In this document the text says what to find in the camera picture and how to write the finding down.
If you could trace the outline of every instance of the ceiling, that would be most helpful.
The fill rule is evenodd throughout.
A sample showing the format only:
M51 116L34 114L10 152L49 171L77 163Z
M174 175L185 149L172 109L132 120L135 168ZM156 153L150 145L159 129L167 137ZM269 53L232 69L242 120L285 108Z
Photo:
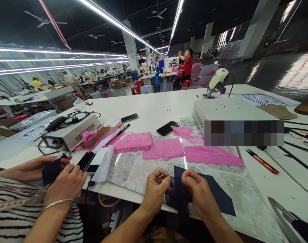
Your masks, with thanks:
M132 29L139 36L172 27L178 0L110 0L97 1L119 20L128 19ZM85 7L78 0L44 0L55 21L67 22L58 24L68 45L73 50L113 52L125 54L122 31L113 24ZM190 41L191 36L203 38L206 24L214 22L212 35L224 32L252 18L258 0L185 0L183 11L172 40L172 45ZM164 19L154 16L159 12ZM26 14L48 19L45 11L37 0L3 0L0 1L0 42L15 43L30 47L59 47L66 49L51 24L37 28L38 19ZM87 35L102 35L97 39ZM144 38L152 46L168 45L171 30ZM138 49L144 44L136 41Z

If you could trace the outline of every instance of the ceiling fan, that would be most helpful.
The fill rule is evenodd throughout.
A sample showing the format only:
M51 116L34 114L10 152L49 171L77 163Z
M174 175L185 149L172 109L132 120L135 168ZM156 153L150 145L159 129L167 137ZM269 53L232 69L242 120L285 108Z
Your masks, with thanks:
M28 12L28 11L24 11L25 13L29 14L30 16L33 16L34 18L38 19L41 23L37 26L37 28L40 28L42 26L44 26L45 24L50 24L51 22L47 19L44 19L44 18L40 18L40 17L37 17L36 15ZM56 22L57 24L67 24L67 22Z
M162 12L160 12L160 13L157 14L157 15L154 15L154 16L151 16L151 17L146 17L146 18L149 19L149 18L157 17L157 18L160 18L160 19L164 19L164 18L161 16L161 14L164 13L166 10L167 10L167 8L165 8Z
M115 45L115 44L119 44L119 43L124 43L124 42L115 42L115 41L111 41L112 43L113 43L113 45Z
M104 36L105 34L103 35L93 35L93 34L89 34L89 35L85 35L85 36L89 36L89 37L93 37L94 39L97 39L98 37L100 36Z

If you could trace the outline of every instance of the silver bracelet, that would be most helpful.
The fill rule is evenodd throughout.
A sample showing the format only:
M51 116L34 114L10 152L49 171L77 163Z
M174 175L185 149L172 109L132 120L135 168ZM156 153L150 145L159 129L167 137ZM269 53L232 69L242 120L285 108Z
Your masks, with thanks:
M62 200L59 200L59 201L56 201L56 202L53 202L53 203L51 203L50 205L48 205L48 206L46 206L41 212L40 212L40 214L42 214L46 209L48 209L48 208L50 208L50 207L52 207L52 206L54 206L54 205L56 205L56 204L60 204L60 203L69 203L70 205L72 205L73 204L73 200L72 199L62 199Z

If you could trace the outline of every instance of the black smartphone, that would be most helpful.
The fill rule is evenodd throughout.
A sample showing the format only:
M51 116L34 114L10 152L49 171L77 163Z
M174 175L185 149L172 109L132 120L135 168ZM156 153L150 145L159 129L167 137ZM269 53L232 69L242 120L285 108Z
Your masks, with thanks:
M80 166L80 170L82 170L82 172L85 172L85 169L89 166L89 164L91 163L91 161L93 160L93 158L95 157L95 154L90 152L90 153L86 153L78 162L77 165Z
M138 118L138 115L135 113L135 114L132 114L130 116L126 116L126 117L121 118L121 122L122 123L129 122L130 120L134 120L136 118Z
M163 127L157 129L156 131L161 134L162 136L168 135L170 132L172 132L171 126L180 126L179 123L176 123L175 121L170 121L168 124L165 124Z
M99 165L89 165L89 167L86 169L86 173L94 174L98 168L99 168Z

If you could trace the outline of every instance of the woman in red shirt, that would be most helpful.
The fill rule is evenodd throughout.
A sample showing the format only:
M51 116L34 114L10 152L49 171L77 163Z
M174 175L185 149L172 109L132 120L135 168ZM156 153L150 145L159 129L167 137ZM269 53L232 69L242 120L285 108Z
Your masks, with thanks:
M181 89L181 82L190 80L191 77L191 69L192 69L192 62L193 62L193 53L194 51L189 48L185 51L184 56L179 55L179 57L184 61L184 64L178 64L178 66L183 69L182 77L177 78L174 80L173 83L173 90L180 90Z

